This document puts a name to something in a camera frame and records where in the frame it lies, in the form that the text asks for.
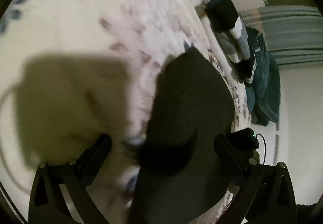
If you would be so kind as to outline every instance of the green curtain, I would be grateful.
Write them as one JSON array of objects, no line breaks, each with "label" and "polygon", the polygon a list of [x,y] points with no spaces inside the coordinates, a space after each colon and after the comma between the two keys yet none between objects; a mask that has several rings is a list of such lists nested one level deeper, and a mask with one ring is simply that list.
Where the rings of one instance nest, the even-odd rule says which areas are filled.
[{"label": "green curtain", "polygon": [[323,17],[309,6],[268,6],[240,12],[264,34],[278,65],[323,62]]}]

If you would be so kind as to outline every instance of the curtain fold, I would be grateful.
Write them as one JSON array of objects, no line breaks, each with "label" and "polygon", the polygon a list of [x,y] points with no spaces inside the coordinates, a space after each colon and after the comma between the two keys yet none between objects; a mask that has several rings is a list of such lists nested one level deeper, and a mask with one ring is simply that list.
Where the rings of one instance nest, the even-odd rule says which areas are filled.
[{"label": "curtain fold", "polygon": [[323,62],[323,17],[309,6],[268,6],[240,12],[264,34],[278,65]]}]

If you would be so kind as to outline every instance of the mattress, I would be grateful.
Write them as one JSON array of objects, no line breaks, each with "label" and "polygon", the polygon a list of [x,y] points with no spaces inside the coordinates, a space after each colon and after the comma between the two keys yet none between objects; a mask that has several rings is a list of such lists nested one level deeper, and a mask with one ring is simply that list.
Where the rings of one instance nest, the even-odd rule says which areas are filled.
[{"label": "mattress", "polygon": [[[1,181],[25,218],[39,163],[64,164],[108,133],[112,151],[87,191],[110,223],[125,223],[131,203],[125,190],[139,166],[123,141],[144,139],[158,74],[188,47],[227,83],[235,103],[232,131],[249,126],[244,85],[208,19],[196,14],[201,2],[11,2],[0,20]],[[214,221],[217,212],[198,223]]]}]

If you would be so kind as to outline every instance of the pile of clothes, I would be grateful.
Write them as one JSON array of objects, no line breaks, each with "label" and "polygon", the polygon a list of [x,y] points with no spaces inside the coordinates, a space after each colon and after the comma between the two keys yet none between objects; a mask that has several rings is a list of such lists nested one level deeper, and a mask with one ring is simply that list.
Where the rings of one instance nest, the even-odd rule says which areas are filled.
[{"label": "pile of clothes", "polygon": [[248,109],[257,124],[278,123],[280,76],[274,57],[267,51],[263,34],[242,22],[231,0],[204,4],[213,32],[230,61],[240,83],[245,83]]}]

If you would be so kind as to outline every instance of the bedsheet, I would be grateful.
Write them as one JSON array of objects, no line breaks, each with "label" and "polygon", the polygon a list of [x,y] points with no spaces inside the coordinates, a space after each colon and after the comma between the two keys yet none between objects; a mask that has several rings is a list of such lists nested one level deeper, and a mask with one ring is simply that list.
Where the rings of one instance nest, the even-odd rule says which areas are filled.
[{"label": "bedsheet", "polygon": [[110,223],[125,223],[139,167],[122,143],[144,138],[157,76],[190,46],[227,82],[232,131],[247,127],[244,86],[198,18],[201,1],[13,0],[0,20],[2,164],[12,182],[30,193],[40,162],[79,157],[108,132],[112,151],[87,191]]}]

